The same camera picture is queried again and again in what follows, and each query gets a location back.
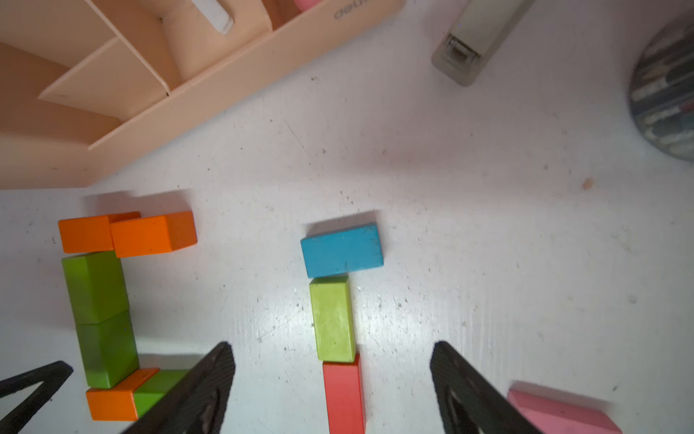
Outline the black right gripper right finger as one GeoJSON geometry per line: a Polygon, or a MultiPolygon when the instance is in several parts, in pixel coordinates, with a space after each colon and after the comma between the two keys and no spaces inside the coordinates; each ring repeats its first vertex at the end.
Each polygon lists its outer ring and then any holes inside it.
{"type": "Polygon", "coordinates": [[[446,433],[540,434],[450,343],[435,343],[429,367],[446,433]]]}

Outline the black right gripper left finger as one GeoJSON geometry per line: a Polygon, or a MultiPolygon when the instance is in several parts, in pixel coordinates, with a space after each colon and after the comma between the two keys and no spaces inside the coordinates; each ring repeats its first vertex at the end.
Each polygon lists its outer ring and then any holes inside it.
{"type": "Polygon", "coordinates": [[[220,342],[144,418],[125,432],[219,433],[236,365],[232,347],[220,342]]]}

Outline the orange block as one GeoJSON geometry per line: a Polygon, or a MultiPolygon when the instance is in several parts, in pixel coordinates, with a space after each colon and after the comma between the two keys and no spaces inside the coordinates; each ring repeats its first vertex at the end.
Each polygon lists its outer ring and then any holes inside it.
{"type": "Polygon", "coordinates": [[[135,392],[159,371],[159,368],[137,369],[110,389],[88,389],[86,399],[91,418],[94,421],[137,421],[135,392]]]}
{"type": "Polygon", "coordinates": [[[113,251],[110,225],[140,217],[141,213],[130,212],[60,220],[63,251],[68,254],[113,251]]]}
{"type": "Polygon", "coordinates": [[[192,211],[114,222],[110,232],[120,259],[171,253],[198,242],[192,211]]]}

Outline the red block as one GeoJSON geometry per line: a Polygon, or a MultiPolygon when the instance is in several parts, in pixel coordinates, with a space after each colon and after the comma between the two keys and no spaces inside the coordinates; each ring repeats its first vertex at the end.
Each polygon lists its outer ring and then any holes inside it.
{"type": "Polygon", "coordinates": [[[331,434],[365,434],[361,356],[352,363],[323,363],[325,400],[331,434]]]}

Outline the light green block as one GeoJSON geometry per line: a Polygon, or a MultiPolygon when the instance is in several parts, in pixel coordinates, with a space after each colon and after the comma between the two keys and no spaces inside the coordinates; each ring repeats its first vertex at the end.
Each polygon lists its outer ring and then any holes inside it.
{"type": "Polygon", "coordinates": [[[315,278],[309,291],[318,359],[328,363],[353,363],[356,341],[349,276],[315,278]]]}

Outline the teal block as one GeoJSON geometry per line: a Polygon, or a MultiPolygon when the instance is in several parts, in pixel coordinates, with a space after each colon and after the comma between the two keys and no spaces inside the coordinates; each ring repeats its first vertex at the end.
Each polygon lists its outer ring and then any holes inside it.
{"type": "Polygon", "coordinates": [[[300,242],[308,278],[325,278],[384,265],[377,224],[304,238],[300,242]]]}

